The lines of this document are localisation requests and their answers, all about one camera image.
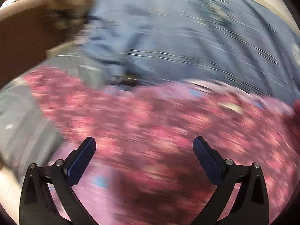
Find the blue gripper pad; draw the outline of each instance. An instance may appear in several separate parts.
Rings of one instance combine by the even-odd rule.
[[[95,151],[95,139],[87,137],[77,150],[72,151],[68,155],[65,160],[64,174],[70,186],[78,184]]]
[[[194,139],[193,150],[210,182],[213,185],[220,185],[226,171],[225,161],[221,155],[200,136]]]

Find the screw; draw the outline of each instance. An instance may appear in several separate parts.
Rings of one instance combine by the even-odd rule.
[[[29,165],[29,169],[34,169],[34,168],[35,168],[35,166],[36,166],[36,164],[35,164],[35,163],[31,163],[31,164]]]
[[[254,163],[253,163],[253,166],[254,166],[255,168],[260,168],[260,164],[257,163],[257,162],[254,162]]]
[[[231,159],[226,159],[225,163],[229,166],[231,166],[233,164],[233,160]]]
[[[56,166],[61,166],[63,163],[64,163],[64,160],[58,159],[58,160],[55,162],[55,165],[56,165]]]

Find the gray fabric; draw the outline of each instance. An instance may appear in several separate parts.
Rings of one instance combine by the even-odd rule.
[[[83,46],[104,71],[121,65],[142,84],[196,78],[292,104],[299,37],[252,0],[98,0]]]
[[[57,67],[97,89],[105,82],[99,64],[84,56],[81,50],[69,48],[63,54],[43,61],[39,66]],[[46,165],[50,157],[64,142],[63,137],[49,119],[44,117],[22,81],[22,74],[0,91],[0,152],[5,164],[11,168],[20,184],[28,165]]]
[[[44,117],[25,85],[13,81],[5,86],[0,91],[0,109],[0,151],[22,183],[28,165],[47,164],[64,139]]]

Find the metal bolt head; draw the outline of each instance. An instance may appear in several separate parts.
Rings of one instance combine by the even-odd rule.
[[[227,165],[231,166],[231,165],[233,164],[233,160],[231,160],[231,159],[226,159],[226,160],[225,160],[225,163],[226,163]]]
[[[64,163],[64,160],[58,159],[58,160],[55,162],[55,165],[56,165],[56,166],[61,166],[63,163]]]
[[[29,165],[29,169],[34,169],[36,167],[36,164],[35,163],[31,163],[30,165]]]
[[[257,163],[257,162],[254,162],[254,163],[253,163],[253,166],[254,166],[255,168],[260,168],[260,164]]]

